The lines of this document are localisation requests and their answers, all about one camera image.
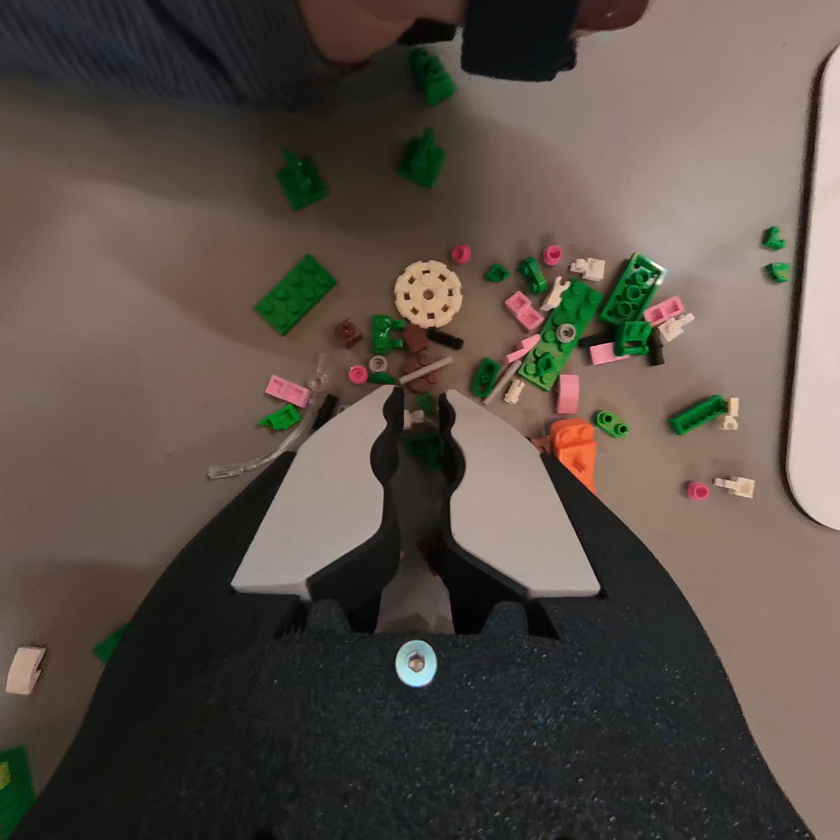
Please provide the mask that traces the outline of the white curved lego brick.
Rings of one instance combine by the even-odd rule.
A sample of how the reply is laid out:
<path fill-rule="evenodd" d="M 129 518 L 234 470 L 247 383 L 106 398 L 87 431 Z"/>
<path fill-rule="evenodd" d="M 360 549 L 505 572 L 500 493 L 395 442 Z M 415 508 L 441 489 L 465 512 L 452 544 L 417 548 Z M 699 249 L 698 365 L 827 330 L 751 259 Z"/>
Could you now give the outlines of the white curved lego brick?
<path fill-rule="evenodd" d="M 28 697 L 32 694 L 41 675 L 45 647 L 19 647 L 7 672 L 5 692 L 8 695 Z"/>

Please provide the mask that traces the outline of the person's left hand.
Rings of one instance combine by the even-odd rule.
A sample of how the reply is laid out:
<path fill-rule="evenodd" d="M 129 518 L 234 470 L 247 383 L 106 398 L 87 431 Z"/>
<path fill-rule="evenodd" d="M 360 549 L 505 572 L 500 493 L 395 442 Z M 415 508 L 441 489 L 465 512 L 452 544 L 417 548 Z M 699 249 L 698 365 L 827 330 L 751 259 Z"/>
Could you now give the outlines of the person's left hand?
<path fill-rule="evenodd" d="M 298 1 L 312 42 L 334 64 L 356 67 L 393 45 L 421 19 L 447 25 L 466 20 L 468 1 Z M 573 36 L 635 25 L 650 1 L 582 1 Z"/>

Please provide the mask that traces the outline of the green lego plate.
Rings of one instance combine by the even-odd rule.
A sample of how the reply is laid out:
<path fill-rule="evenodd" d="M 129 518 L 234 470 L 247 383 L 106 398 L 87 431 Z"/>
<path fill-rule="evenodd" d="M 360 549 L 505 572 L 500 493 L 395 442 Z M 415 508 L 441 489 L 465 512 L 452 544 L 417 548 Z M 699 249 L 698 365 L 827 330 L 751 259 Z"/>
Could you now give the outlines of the green lego plate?
<path fill-rule="evenodd" d="M 255 305 L 255 312 L 280 336 L 286 336 L 322 299 L 337 280 L 311 254 L 306 254 Z"/>

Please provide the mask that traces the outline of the green lego build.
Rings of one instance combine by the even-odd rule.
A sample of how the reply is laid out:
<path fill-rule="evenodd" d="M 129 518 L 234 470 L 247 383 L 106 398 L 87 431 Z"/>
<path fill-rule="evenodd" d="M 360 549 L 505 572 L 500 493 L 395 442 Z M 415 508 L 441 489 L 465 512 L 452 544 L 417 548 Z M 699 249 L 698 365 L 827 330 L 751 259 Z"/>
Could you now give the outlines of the green lego build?
<path fill-rule="evenodd" d="M 1 838 L 7 839 L 36 799 L 24 746 L 1 752 Z"/>

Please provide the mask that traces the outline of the pile of green lego bricks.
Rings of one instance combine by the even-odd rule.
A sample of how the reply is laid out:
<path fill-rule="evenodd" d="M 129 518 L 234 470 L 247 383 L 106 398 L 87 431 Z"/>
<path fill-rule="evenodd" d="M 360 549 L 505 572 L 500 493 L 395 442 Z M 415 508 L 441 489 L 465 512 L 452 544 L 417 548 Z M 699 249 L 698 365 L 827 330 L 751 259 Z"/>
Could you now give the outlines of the pile of green lego bricks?
<path fill-rule="evenodd" d="M 318 223 L 324 233 L 329 217 L 346 239 L 364 238 L 383 257 L 370 259 L 370 245 L 365 260 L 353 269 L 350 251 L 339 248 L 336 238 L 330 239 L 333 254 L 327 266 L 313 256 L 335 279 L 341 274 L 348 296 L 333 342 L 348 350 L 364 346 L 365 364 L 349 367 L 353 388 L 392 385 L 415 391 L 416 411 L 405 412 L 406 452 L 441 469 L 445 444 L 437 431 L 438 398 L 432 391 L 464 341 L 452 334 L 451 323 L 421 329 L 401 319 L 394 285 L 407 266 L 436 260 L 453 270 L 463 288 L 455 326 L 479 337 L 471 351 L 494 344 L 494 353 L 469 370 L 475 399 L 488 405 L 503 393 L 504 403 L 515 405 L 528 386 L 541 393 L 555 391 L 554 412 L 560 419 L 579 412 L 579 377 L 568 369 L 577 347 L 585 347 L 593 364 L 649 354 L 658 364 L 664 361 L 664 346 L 694 315 L 678 297 L 654 301 L 667 274 L 656 260 L 634 253 L 623 262 L 614 288 L 603 295 L 595 284 L 603 283 L 606 261 L 574 245 L 575 259 L 564 272 L 568 256 L 563 243 L 549 236 L 557 214 L 563 216 L 561 240 L 582 225 L 592 232 L 602 227 L 605 198 L 577 204 L 589 185 L 577 174 L 580 164 L 589 169 L 585 156 L 592 152 L 592 169 L 602 169 L 618 147 L 608 139 L 606 149 L 598 152 L 589 131 L 592 117 L 602 111 L 602 90 L 579 103 L 541 98 L 539 104 L 549 105 L 555 131 L 549 145 L 539 145 L 524 129 L 508 131 L 499 121 L 473 122 L 478 113 L 460 109 L 465 99 L 452 112 L 433 114 L 432 105 L 451 100 L 455 83 L 427 49 L 413 49 L 408 67 L 406 74 L 425 100 L 423 120 L 409 132 L 397 113 L 386 109 L 370 126 L 386 129 L 387 183 L 367 182 L 358 167 L 348 167 L 348 183 L 338 185 L 331 214 Z M 520 237 L 520 227 L 531 222 L 550 231 L 526 231 Z M 522 245 L 511 270 L 514 238 L 521 238 Z M 507 259 L 490 259 L 498 256 Z M 349 316 L 356 301 L 349 296 L 370 290 L 376 307 L 360 329 Z M 624 419 L 604 409 L 595 412 L 590 424 L 615 439 L 630 433 Z"/>

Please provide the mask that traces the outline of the white stand base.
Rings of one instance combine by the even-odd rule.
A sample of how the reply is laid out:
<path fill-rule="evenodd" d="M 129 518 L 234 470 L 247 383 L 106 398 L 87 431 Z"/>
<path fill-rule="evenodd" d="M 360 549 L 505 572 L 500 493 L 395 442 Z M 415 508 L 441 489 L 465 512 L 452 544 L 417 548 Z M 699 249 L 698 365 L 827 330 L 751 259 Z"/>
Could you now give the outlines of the white stand base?
<path fill-rule="evenodd" d="M 839 530 L 839 48 L 816 78 L 805 177 L 785 474 L 796 505 Z"/>

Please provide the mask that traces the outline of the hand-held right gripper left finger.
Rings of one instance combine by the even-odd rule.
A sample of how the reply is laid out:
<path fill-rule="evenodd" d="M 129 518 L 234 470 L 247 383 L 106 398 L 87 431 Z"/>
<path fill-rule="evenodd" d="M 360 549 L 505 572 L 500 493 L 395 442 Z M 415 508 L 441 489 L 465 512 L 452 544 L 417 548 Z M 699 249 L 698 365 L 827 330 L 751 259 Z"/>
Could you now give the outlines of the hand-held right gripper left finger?
<path fill-rule="evenodd" d="M 400 529 L 392 480 L 404 391 L 384 385 L 299 447 L 239 565 L 241 593 L 371 599 L 393 577 Z"/>

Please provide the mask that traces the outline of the white round lego plate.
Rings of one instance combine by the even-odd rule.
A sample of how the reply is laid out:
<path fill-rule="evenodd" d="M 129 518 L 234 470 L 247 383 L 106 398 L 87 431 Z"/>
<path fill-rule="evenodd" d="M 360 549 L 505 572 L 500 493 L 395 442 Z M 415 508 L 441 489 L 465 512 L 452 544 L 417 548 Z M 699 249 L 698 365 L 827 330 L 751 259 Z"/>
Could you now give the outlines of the white round lego plate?
<path fill-rule="evenodd" d="M 395 281 L 394 295 L 401 319 L 421 329 L 447 326 L 463 304 L 460 279 L 436 260 L 407 266 Z"/>

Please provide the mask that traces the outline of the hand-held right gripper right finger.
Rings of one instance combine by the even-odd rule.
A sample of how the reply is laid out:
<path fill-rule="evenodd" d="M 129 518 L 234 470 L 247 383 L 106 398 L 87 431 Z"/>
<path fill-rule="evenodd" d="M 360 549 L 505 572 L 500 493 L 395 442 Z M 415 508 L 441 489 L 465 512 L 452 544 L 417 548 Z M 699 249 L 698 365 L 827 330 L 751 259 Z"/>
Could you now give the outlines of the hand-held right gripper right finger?
<path fill-rule="evenodd" d="M 456 390 L 440 399 L 456 550 L 527 597 L 591 597 L 601 586 L 540 452 Z"/>

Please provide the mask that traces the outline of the orange brick separator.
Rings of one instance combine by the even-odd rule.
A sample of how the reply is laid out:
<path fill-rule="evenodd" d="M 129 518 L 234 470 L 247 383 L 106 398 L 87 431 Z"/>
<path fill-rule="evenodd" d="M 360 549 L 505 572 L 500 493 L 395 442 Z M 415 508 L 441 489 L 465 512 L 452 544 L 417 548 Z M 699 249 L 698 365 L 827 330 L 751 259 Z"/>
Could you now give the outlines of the orange brick separator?
<path fill-rule="evenodd" d="M 579 417 L 564 418 L 551 424 L 543 436 L 528 437 L 541 454 L 561 462 L 592 494 L 595 488 L 597 443 L 594 427 Z"/>

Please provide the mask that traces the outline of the green lego brick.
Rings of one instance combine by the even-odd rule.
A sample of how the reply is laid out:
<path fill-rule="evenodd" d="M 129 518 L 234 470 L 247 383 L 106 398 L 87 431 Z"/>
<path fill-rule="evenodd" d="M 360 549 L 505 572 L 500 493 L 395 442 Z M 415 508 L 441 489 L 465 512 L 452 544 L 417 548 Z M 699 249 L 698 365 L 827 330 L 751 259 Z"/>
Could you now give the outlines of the green lego brick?
<path fill-rule="evenodd" d="M 108 664 L 129 627 L 130 623 L 123 624 L 111 632 L 110 635 L 94 644 L 91 651 L 103 667 Z"/>

